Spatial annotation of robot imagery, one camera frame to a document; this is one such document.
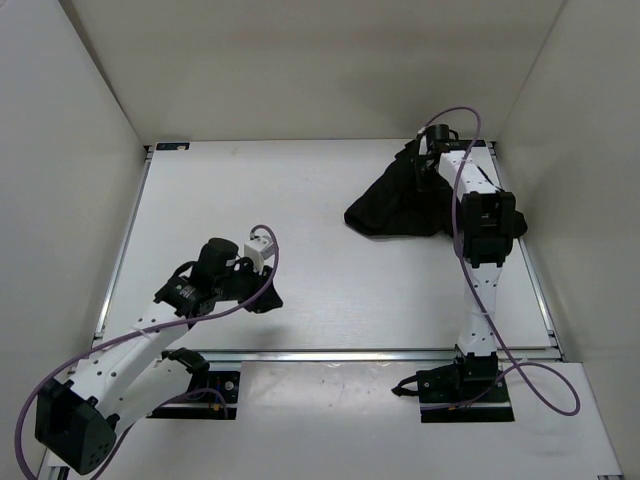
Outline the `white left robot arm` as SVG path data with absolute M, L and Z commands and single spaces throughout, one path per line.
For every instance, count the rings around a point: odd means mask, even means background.
M 170 400 L 197 398 L 209 385 L 209 364 L 174 348 L 220 302 L 263 314 L 283 301 L 273 285 L 279 252 L 274 235 L 256 227 L 243 246 L 211 238 L 194 261 L 179 266 L 155 293 L 130 333 L 79 360 L 70 379 L 39 388 L 36 439 L 80 475 L 107 463 L 122 436 Z

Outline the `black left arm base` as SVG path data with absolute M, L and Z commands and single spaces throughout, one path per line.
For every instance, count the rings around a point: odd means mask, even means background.
M 187 394 L 152 411 L 148 419 L 231 421 L 238 412 L 240 364 L 211 364 Z

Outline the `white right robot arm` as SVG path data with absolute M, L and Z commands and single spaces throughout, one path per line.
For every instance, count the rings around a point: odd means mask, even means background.
M 503 265 L 513 249 L 515 197 L 492 182 L 464 151 L 445 124 L 422 128 L 417 136 L 418 178 L 434 173 L 452 189 L 454 251 L 465 278 L 465 320 L 456 358 L 442 370 L 449 391 L 471 400 L 499 375 L 492 318 Z

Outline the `black pleated skirt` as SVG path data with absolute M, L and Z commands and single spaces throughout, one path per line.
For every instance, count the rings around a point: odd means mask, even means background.
M 452 187 L 437 172 L 416 182 L 413 155 L 418 142 L 412 140 L 395 155 L 384 173 L 344 213 L 345 223 L 367 236 L 432 237 L 453 235 Z

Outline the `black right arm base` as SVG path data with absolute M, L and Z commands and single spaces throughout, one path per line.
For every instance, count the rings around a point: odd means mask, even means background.
M 501 374 L 499 367 L 475 371 L 452 363 L 418 370 L 391 392 L 416 397 L 423 424 L 510 423 L 515 415 Z

